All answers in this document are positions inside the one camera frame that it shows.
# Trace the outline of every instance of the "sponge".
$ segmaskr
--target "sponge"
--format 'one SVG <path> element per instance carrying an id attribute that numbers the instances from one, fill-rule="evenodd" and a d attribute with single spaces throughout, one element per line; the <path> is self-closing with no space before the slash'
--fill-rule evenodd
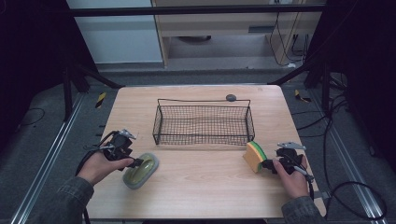
<path id="1" fill-rule="evenodd" d="M 244 159 L 254 173 L 258 173 L 262 168 L 262 161 L 267 160 L 267 157 L 262 151 L 262 148 L 255 142 L 247 143 L 247 151 L 244 154 Z"/>
<path id="2" fill-rule="evenodd" d="M 128 168 L 122 179 L 126 186 L 130 189 L 139 189 L 151 175 L 157 170 L 159 161 L 154 154 L 145 153 L 139 157 L 143 162 L 140 166 L 135 168 Z"/>

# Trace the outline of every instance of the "sleeve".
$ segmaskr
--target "sleeve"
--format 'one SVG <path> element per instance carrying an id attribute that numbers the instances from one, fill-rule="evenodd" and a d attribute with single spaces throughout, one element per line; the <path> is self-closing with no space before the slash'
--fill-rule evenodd
<path id="1" fill-rule="evenodd" d="M 308 196 L 296 198 L 285 203 L 282 206 L 282 213 L 286 223 L 326 223 L 326 220 Z"/>
<path id="2" fill-rule="evenodd" d="M 93 186 L 83 178 L 67 180 L 51 197 L 45 210 L 28 223 L 81 223 L 82 213 L 93 195 Z"/>

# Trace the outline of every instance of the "human hand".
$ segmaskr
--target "human hand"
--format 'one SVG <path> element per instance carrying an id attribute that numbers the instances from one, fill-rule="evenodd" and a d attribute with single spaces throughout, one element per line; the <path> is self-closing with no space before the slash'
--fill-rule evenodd
<path id="1" fill-rule="evenodd" d="M 98 151 L 90 156 L 90 158 L 84 163 L 77 176 L 86 179 L 94 186 L 111 172 L 124 168 L 132 162 L 134 162 L 134 159 L 132 158 L 119 161 L 109 161 L 102 151 Z"/>
<path id="2" fill-rule="evenodd" d="M 292 199 L 309 195 L 308 186 L 303 174 L 300 172 L 293 172 L 289 175 L 279 161 L 273 160 L 273 163 L 277 174 L 282 181 L 283 187 Z M 306 169 L 307 165 L 305 156 L 303 156 L 301 165 Z"/>

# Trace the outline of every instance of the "yellow object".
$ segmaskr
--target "yellow object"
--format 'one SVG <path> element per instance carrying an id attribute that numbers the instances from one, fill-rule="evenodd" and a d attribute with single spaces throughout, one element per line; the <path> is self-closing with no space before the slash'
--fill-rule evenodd
<path id="1" fill-rule="evenodd" d="M 255 142 L 251 141 L 247 143 L 247 151 L 244 154 L 244 159 L 254 173 L 258 173 L 262 168 L 262 161 L 265 161 L 267 157 L 262 151 L 262 148 Z"/>

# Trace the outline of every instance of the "black wire basket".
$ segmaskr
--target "black wire basket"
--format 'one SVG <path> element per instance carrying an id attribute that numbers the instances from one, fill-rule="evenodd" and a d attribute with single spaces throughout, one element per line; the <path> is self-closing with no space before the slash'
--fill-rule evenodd
<path id="1" fill-rule="evenodd" d="M 243 146 L 254 139 L 250 100 L 158 99 L 152 134 L 156 145 Z"/>

